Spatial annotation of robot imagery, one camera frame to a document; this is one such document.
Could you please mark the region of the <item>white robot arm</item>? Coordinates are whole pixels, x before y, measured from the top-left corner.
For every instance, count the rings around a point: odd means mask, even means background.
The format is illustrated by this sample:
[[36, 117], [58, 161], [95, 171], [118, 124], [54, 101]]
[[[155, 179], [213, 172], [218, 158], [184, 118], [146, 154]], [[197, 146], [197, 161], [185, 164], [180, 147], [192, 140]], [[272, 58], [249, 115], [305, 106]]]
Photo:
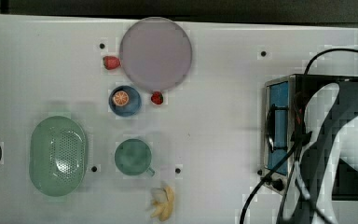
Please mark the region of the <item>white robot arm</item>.
[[358, 172], [358, 82], [328, 84], [305, 109], [308, 143], [296, 146], [276, 224], [338, 224], [333, 188], [338, 163]]

